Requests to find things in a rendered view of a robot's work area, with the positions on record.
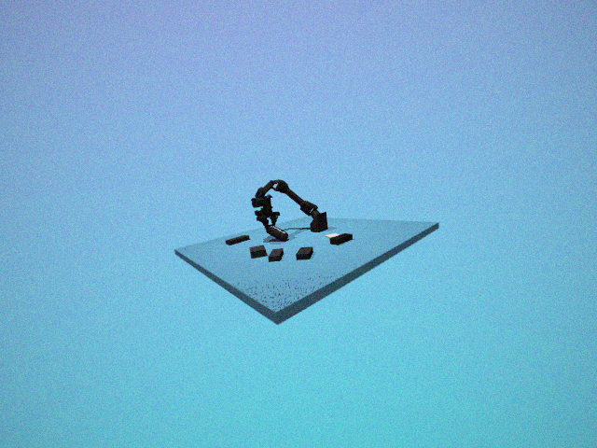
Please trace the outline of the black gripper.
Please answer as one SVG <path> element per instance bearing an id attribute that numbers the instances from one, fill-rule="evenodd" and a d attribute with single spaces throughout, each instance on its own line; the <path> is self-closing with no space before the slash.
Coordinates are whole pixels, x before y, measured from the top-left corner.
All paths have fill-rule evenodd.
<path id="1" fill-rule="evenodd" d="M 279 212 L 272 212 L 272 208 L 273 208 L 273 206 L 271 206 L 271 205 L 263 206 L 261 209 L 263 209 L 264 214 L 262 216 L 257 217 L 257 221 L 262 222 L 266 231 L 268 230 L 268 227 L 269 227 L 269 221 L 267 220 L 267 218 L 269 217 L 271 220 L 271 224 L 273 226 L 275 226 L 277 218 L 278 218 L 278 216 L 280 216 Z"/>

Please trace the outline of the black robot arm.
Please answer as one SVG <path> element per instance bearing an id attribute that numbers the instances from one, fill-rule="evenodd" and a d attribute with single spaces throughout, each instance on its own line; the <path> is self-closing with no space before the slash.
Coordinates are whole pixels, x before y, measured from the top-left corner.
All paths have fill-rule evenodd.
<path id="1" fill-rule="evenodd" d="M 273 187 L 274 184 L 277 184 L 276 188 Z M 305 213 L 307 216 L 311 216 L 312 218 L 315 218 L 315 216 L 317 214 L 320 214 L 319 211 L 317 210 L 317 208 L 318 208 L 317 205 L 310 203 L 308 201 L 302 200 L 294 191 L 292 191 L 288 187 L 288 185 L 285 183 L 285 181 L 280 180 L 280 179 L 271 180 L 263 188 L 261 187 L 261 188 L 257 189 L 257 192 L 255 194 L 256 198 L 251 199 L 252 206 L 254 208 L 271 205 L 272 196 L 270 194 L 265 196 L 265 194 L 270 189 L 274 189 L 275 191 L 285 193 L 288 197 L 290 197 L 293 201 L 295 201 L 300 206 L 300 210 L 303 213 Z M 255 211 L 255 216 L 262 216 L 263 214 L 264 214 L 263 209 L 261 209 L 259 211 L 258 210 Z"/>

